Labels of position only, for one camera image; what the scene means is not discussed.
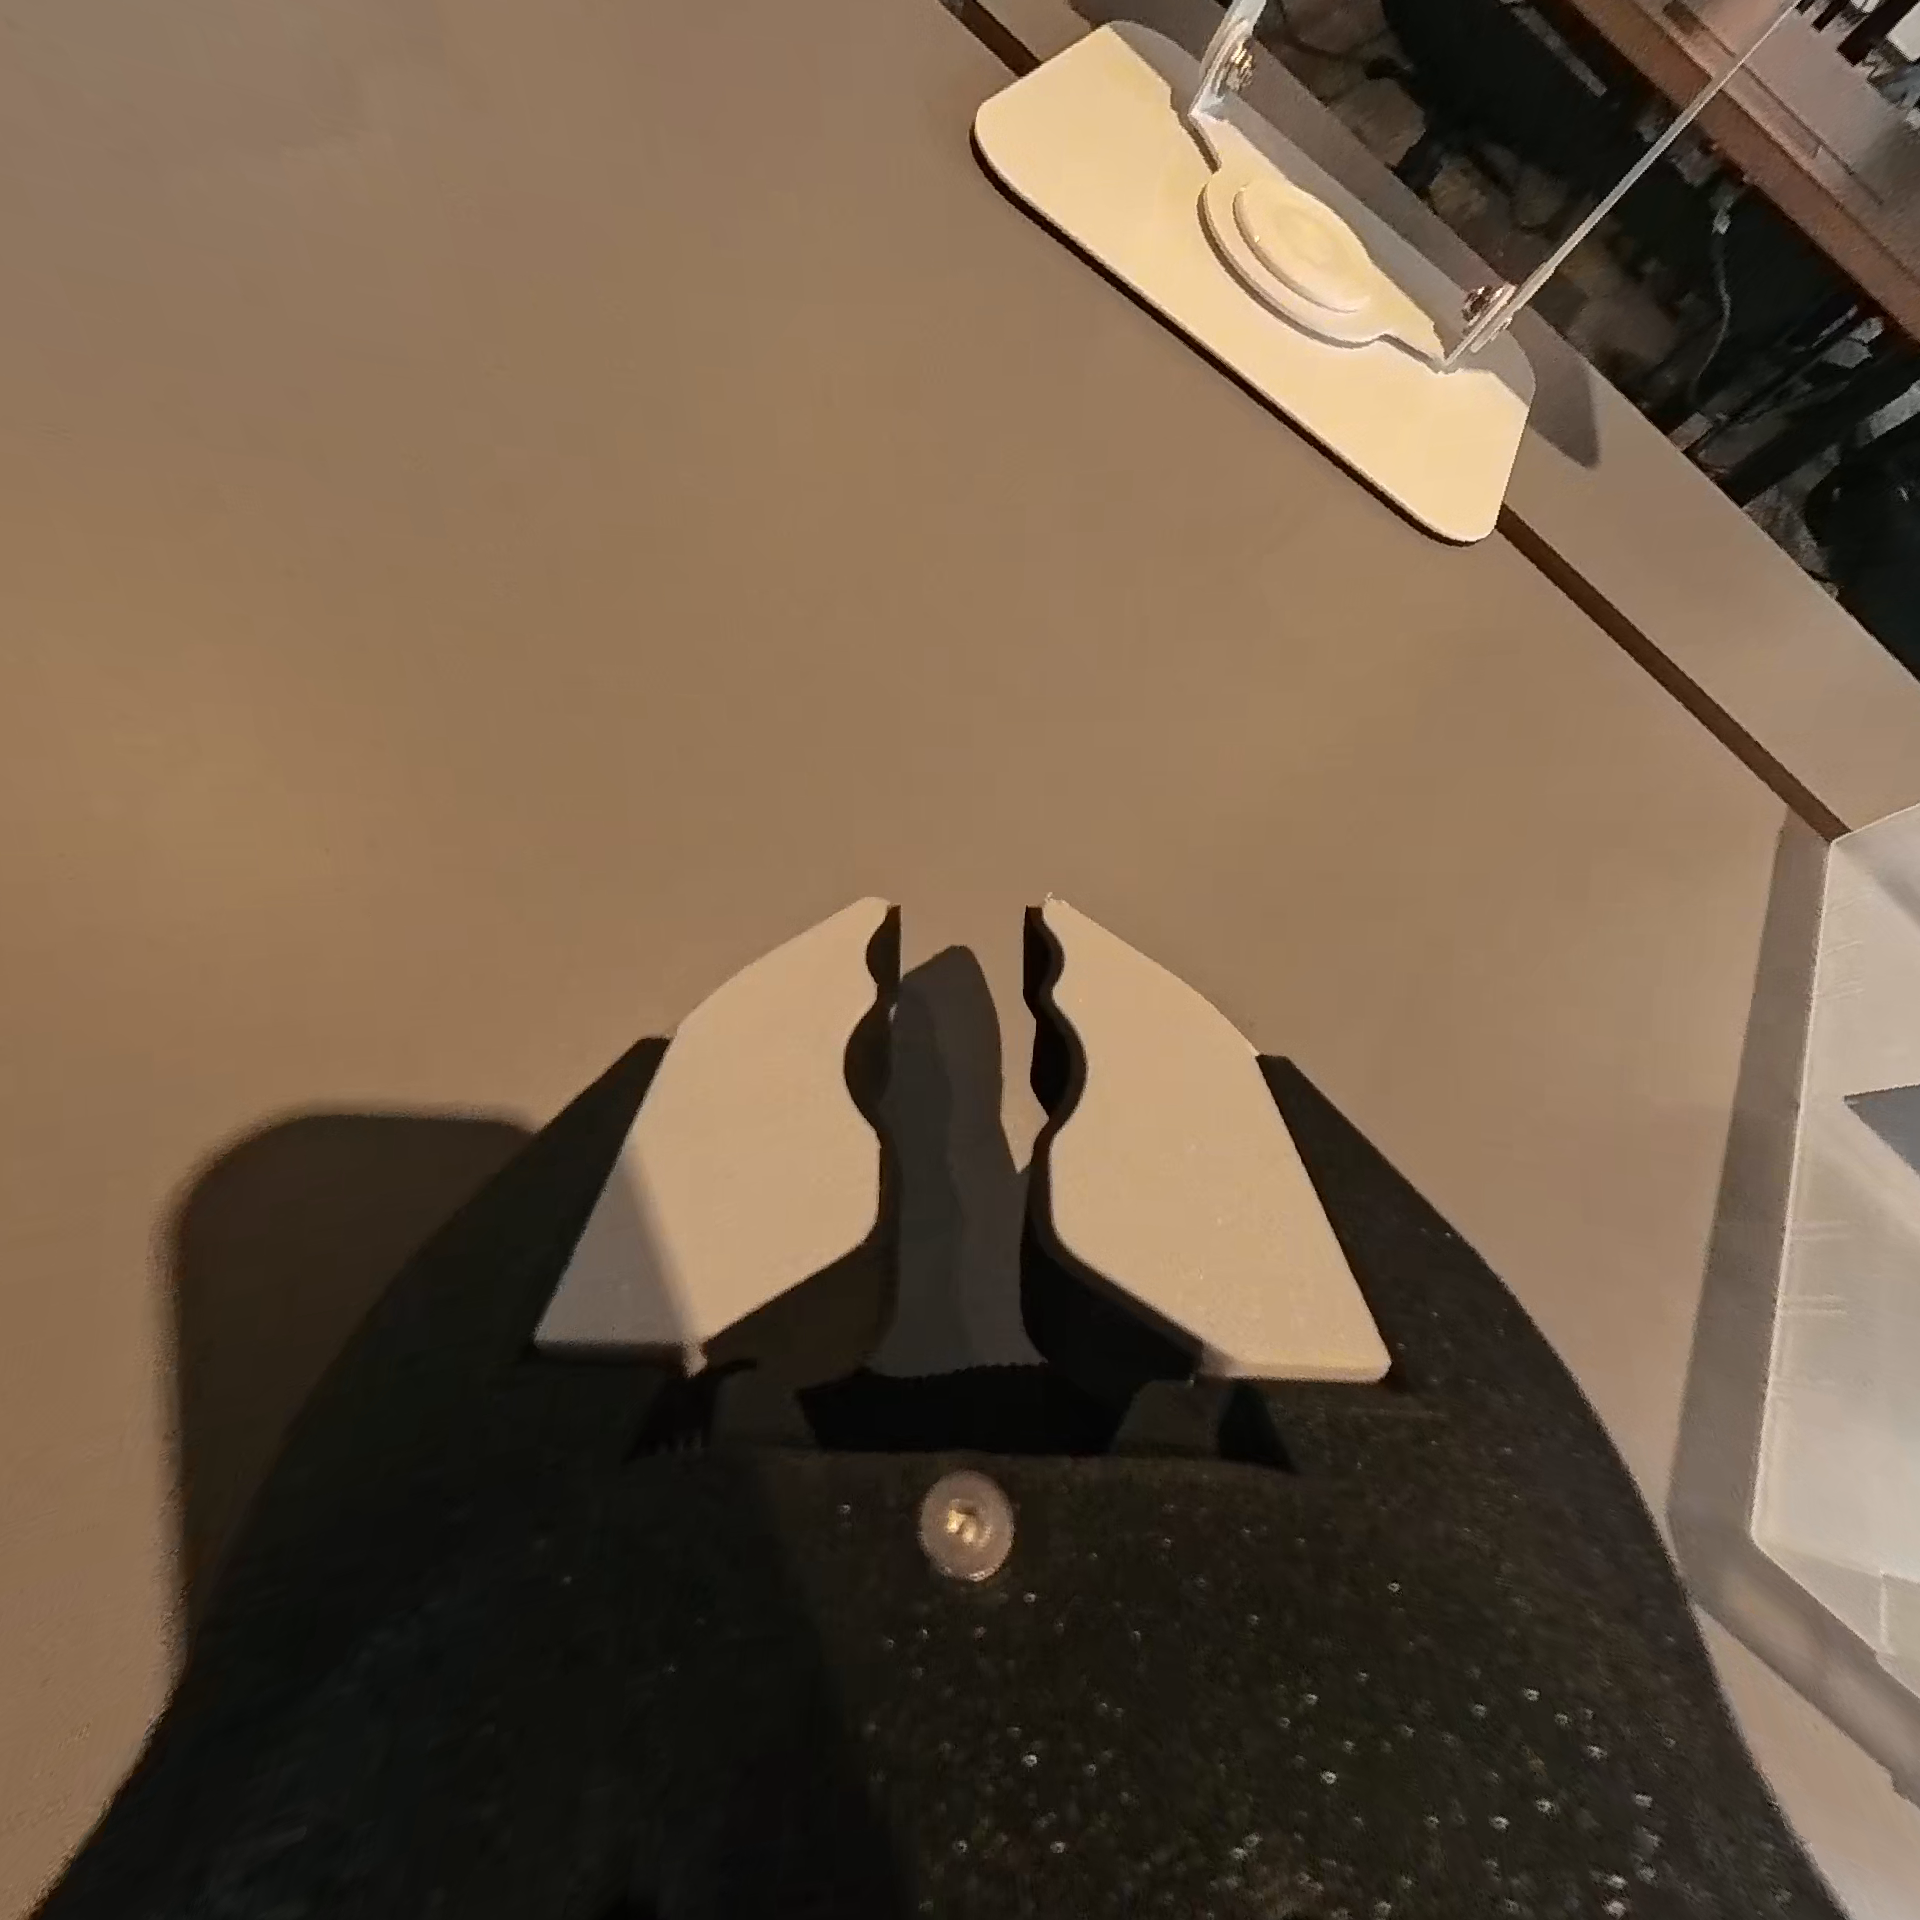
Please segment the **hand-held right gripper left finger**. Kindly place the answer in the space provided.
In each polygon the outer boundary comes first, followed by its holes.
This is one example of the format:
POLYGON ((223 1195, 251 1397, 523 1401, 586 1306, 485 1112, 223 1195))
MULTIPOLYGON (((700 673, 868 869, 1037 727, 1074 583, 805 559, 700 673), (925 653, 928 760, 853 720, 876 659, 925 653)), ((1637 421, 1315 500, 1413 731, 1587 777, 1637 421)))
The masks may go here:
POLYGON ((899 1296, 900 911, 863 897, 677 1026, 534 1327, 541 1356, 853 1373, 899 1296))

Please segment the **clear plastic bin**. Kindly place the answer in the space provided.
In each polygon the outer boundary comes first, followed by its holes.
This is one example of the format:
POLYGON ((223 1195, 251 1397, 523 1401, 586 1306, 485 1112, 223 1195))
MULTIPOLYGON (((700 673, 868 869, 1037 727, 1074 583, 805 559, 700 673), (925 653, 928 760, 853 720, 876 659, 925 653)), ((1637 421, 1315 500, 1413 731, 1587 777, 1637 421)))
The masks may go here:
POLYGON ((1667 1517, 1700 1607, 1916 1796, 1917 810, 1783 833, 1667 1517))

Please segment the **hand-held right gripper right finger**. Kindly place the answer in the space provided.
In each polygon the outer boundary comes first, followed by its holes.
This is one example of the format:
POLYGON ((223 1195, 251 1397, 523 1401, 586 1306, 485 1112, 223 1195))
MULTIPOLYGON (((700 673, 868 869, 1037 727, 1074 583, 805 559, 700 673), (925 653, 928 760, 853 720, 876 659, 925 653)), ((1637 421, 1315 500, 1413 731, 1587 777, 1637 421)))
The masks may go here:
POLYGON ((1023 1330, 1082 1380, 1386 1380, 1390 1354, 1261 1059, 1050 897, 1023 916, 1023 1330))

